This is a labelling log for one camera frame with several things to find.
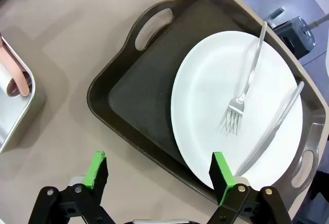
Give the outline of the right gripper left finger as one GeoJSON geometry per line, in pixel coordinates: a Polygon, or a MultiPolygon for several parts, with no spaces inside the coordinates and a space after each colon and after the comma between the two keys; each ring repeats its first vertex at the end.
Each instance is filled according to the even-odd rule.
{"type": "Polygon", "coordinates": [[[114,223],[100,205],[107,178],[105,152],[95,152],[82,182],[62,191],[54,186],[41,188],[28,222],[69,223],[73,217],[82,217],[85,223],[114,223]]]}

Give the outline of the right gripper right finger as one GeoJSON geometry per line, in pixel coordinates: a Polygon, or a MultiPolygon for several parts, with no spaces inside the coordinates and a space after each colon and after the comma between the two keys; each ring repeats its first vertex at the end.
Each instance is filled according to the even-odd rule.
{"type": "Polygon", "coordinates": [[[236,183],[221,152],[212,153],[209,175],[218,203],[209,223],[234,223],[238,217],[251,223],[292,223],[278,190],[265,186],[256,191],[236,183]]]}

